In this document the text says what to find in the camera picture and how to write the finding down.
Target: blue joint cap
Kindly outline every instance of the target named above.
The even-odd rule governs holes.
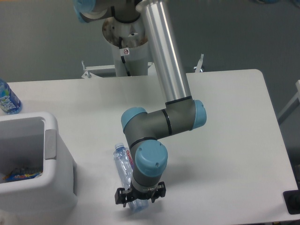
[[[75,9],[80,13],[90,13],[96,4],[96,0],[73,0]]]
[[[74,11],[75,11],[75,13],[76,13],[76,16],[77,16],[79,22],[81,22],[81,23],[86,23],[86,22],[83,20],[83,18],[81,17],[80,13],[79,13],[79,12],[77,11],[77,9],[75,8],[75,6],[74,6]]]
[[[194,100],[194,102],[196,106],[196,116],[192,130],[195,128],[202,127],[206,123],[207,119],[203,103],[200,100]]]
[[[124,129],[125,129],[126,125],[128,124],[128,122],[140,113],[147,113],[147,111],[144,108],[141,108],[141,107],[133,107],[133,108],[127,109],[123,113],[123,115],[121,117],[123,132],[124,132]]]
[[[168,151],[156,140],[144,141],[135,152],[135,165],[147,177],[161,176],[167,166]]]

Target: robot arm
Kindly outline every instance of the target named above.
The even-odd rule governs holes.
[[[118,12],[122,12],[122,7],[134,6],[138,18],[142,17],[159,82],[166,99],[165,109],[147,113],[145,109],[135,107],[128,109],[122,115],[123,132],[135,167],[130,189],[118,188],[115,195],[116,204],[125,206],[135,199],[151,199],[154,202],[157,198],[164,197],[166,190],[160,178],[166,168],[168,153],[158,139],[203,126],[206,122],[206,111],[201,101],[192,99],[164,1],[103,2],[106,4],[103,3],[105,7],[108,2],[113,3],[118,8]],[[94,8],[101,8],[101,4],[102,1],[97,0]]]

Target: blue water bottle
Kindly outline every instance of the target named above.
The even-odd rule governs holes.
[[[2,79],[0,79],[0,108],[6,114],[17,114],[22,110],[20,99]]]
[[[123,187],[127,190],[130,187],[130,181],[133,171],[133,161],[129,149],[124,147],[123,143],[118,143],[115,146],[116,151],[113,153],[113,158],[116,163],[118,174]],[[149,206],[148,200],[136,199],[128,203],[133,212],[139,212]]]

